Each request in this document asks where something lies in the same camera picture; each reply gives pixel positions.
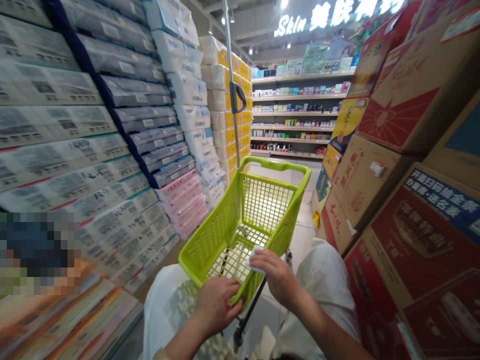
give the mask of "person's right hand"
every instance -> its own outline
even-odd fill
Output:
[[[295,313],[306,291],[288,264],[268,249],[256,249],[250,258],[250,266],[265,272],[271,294],[287,310]]]

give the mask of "stacked toilet paper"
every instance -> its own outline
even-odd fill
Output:
[[[204,54],[196,49],[199,39],[190,12],[181,3],[175,4],[172,6],[169,1],[161,0],[144,3],[173,108],[196,167],[187,174],[180,174],[175,182],[156,193],[175,230],[187,239],[225,193],[222,182],[225,171],[214,147],[207,84],[201,72]],[[183,26],[170,21],[177,18],[182,19]],[[177,192],[177,186],[172,186],[176,183],[182,191]]]
[[[202,36],[199,38],[199,42],[204,53],[201,76],[206,83],[208,93],[207,106],[211,113],[213,142],[220,159],[220,167],[226,172],[223,181],[226,185],[229,185],[238,167],[236,137],[238,138],[240,159],[250,154],[253,121],[253,91],[250,68],[240,58],[232,54],[233,81],[240,85],[246,99],[246,109],[236,117],[237,132],[235,133],[227,48],[213,36]],[[236,102],[237,108],[240,109],[243,104],[238,97]]]

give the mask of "pixelated area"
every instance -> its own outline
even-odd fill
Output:
[[[0,297],[78,294],[79,240],[72,214],[0,213]]]

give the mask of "lime green shopping basket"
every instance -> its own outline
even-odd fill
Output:
[[[263,168],[303,174],[300,186],[244,172],[248,163]],[[235,171],[220,203],[191,236],[179,255],[179,263],[201,287],[216,275],[237,279],[242,285],[232,299],[250,303],[264,276],[247,266],[254,245],[283,255],[290,246],[305,187],[308,167],[247,156]]]

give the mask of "illuminated sign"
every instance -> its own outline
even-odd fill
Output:
[[[334,27],[340,24],[346,24],[351,14],[355,14],[355,21],[359,21],[362,17],[370,18],[374,14],[378,2],[380,3],[379,14],[385,14],[390,10],[395,14],[402,7],[404,0],[359,0],[359,4],[355,11],[353,11],[354,0],[336,0],[333,14],[330,19],[331,5],[324,2],[323,5],[317,4],[311,11],[310,31],[316,28],[325,29],[327,25]],[[278,29],[273,33],[274,37],[281,37],[284,35],[291,35],[300,33],[305,30],[307,24],[306,18],[297,16],[283,15],[278,22]]]

